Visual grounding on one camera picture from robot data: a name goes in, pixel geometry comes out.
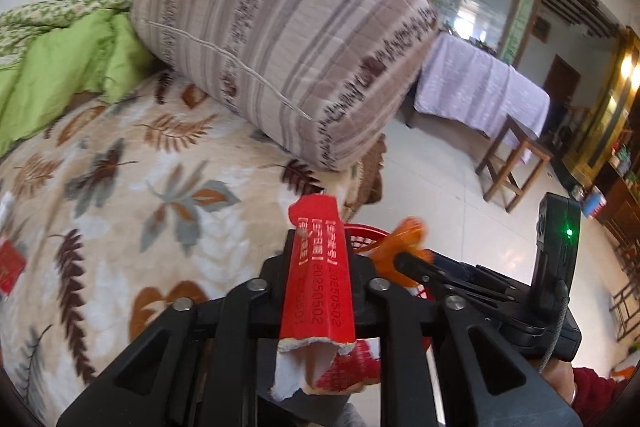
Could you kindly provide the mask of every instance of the metal screw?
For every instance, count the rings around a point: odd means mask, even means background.
[[[188,297],[180,297],[178,299],[175,299],[172,306],[174,307],[174,310],[178,312],[185,312],[191,309],[191,306],[193,306],[193,301]]]
[[[444,299],[444,305],[450,310],[461,310],[466,306],[466,301],[459,295],[449,295]]]
[[[252,292],[261,292],[262,290],[267,289],[267,281],[264,279],[251,279],[246,287],[249,288]]]
[[[375,279],[371,279],[369,281],[369,288],[371,288],[372,290],[383,292],[391,288],[391,283],[382,277],[376,277]]]

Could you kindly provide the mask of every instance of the striped cushion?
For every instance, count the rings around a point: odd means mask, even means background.
[[[426,0],[135,0],[131,19],[167,64],[327,170],[372,147],[436,35]]]

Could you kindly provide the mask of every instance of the green blanket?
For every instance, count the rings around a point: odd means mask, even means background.
[[[65,110],[76,92],[113,103],[153,55],[129,24],[132,0],[63,0],[0,14],[0,155]]]

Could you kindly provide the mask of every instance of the white tablecloth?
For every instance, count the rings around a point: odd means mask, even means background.
[[[512,66],[443,32],[422,66],[414,107],[461,121],[491,138],[511,115],[540,136],[549,95]],[[512,148],[518,143],[511,133],[504,142]],[[527,162],[530,154],[522,160]]]

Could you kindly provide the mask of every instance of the torn red package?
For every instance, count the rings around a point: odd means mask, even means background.
[[[356,344],[344,226],[332,196],[310,194],[289,207],[296,227],[271,395],[309,392],[336,355]]]
[[[0,296],[4,299],[14,289],[26,261],[11,241],[0,237]]]

